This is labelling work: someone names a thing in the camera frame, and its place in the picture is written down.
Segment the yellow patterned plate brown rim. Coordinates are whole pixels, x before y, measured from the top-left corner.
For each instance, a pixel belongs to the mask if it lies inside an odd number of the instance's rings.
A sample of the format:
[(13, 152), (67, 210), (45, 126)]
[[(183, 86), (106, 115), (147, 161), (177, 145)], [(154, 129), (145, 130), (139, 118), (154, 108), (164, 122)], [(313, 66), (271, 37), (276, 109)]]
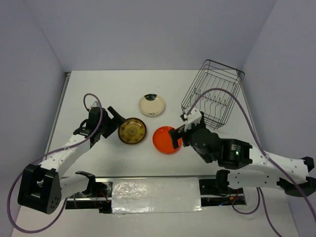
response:
[(144, 138), (144, 122), (139, 118), (127, 118), (126, 121), (118, 128), (119, 139), (128, 145), (137, 145)]

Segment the cream plate floral print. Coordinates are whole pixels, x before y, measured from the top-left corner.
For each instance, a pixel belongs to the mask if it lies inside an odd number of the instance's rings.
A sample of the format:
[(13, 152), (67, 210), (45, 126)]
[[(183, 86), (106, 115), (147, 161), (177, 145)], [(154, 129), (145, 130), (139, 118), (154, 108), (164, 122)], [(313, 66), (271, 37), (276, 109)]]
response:
[(140, 112), (148, 117), (156, 117), (165, 109), (165, 100), (157, 94), (146, 94), (139, 100)]

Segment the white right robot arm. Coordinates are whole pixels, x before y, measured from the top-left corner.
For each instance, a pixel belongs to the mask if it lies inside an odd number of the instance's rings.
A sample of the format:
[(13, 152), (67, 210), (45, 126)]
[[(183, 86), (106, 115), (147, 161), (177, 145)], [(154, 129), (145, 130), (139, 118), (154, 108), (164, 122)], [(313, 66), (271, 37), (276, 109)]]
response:
[(250, 143), (238, 139), (223, 139), (204, 125), (170, 129), (174, 148), (178, 139), (185, 147), (191, 147), (205, 163), (215, 162), (215, 188), (220, 193), (239, 188), (274, 188), (293, 197), (310, 196), (316, 191), (316, 180), (309, 176), (314, 168), (311, 157), (285, 158), (275, 154), (264, 156)]

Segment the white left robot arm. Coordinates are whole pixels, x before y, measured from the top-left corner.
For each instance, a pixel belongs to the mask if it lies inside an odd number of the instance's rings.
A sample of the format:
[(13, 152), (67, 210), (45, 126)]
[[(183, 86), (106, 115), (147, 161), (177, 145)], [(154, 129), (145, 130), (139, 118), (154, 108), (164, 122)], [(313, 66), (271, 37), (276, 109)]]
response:
[(18, 204), (46, 214), (53, 213), (60, 202), (76, 193), (91, 197), (96, 193), (95, 175), (77, 171), (65, 178), (66, 171), (101, 137), (107, 138), (124, 122), (113, 107), (92, 107), (88, 118), (77, 128), (61, 151), (41, 163), (29, 164), (22, 173)]

